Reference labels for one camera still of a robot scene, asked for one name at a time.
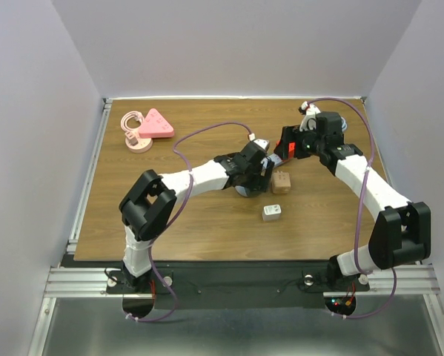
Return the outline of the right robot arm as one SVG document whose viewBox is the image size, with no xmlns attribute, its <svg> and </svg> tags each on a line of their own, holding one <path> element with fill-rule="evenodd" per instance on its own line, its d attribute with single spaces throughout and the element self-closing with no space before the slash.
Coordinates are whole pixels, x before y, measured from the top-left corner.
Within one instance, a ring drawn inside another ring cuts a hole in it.
<svg viewBox="0 0 444 356">
<path fill-rule="evenodd" d="M 368 244 L 333 256 L 325 272 L 326 283 L 343 289 L 352 276 L 381 271 L 424 260 L 431 254 L 431 210 L 424 202 L 412 202 L 395 191 L 374 169 L 362 151 L 347 144 L 342 118 L 335 112 L 313 117 L 314 127 L 285 126 L 274 153 L 283 160 L 317 156 L 337 179 L 345 183 L 375 223 Z"/>
</svg>

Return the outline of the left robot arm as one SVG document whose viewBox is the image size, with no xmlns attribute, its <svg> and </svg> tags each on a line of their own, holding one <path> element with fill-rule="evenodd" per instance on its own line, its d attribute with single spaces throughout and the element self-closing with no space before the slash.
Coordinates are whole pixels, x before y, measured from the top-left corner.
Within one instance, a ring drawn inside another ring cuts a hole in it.
<svg viewBox="0 0 444 356">
<path fill-rule="evenodd" d="M 176 205 L 184 207 L 190 197 L 232 187 L 266 192 L 274 169 L 268 148 L 269 141 L 255 139 L 240 152 L 216 156 L 190 170 L 172 174 L 145 171 L 119 204 L 126 234 L 124 284 L 134 292 L 148 287 L 148 249 L 170 225 Z"/>
</svg>

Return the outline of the round light blue power socket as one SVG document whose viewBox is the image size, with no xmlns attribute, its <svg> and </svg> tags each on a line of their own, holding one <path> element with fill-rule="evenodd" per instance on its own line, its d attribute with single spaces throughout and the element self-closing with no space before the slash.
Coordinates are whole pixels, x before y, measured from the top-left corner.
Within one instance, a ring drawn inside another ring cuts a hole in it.
<svg viewBox="0 0 444 356">
<path fill-rule="evenodd" d="M 261 194 L 264 194 L 266 190 L 264 188 L 249 188 L 245 186 L 238 185 L 235 187 L 235 190 L 238 194 L 240 194 L 242 197 L 246 198 L 254 198 L 258 197 Z"/>
</svg>

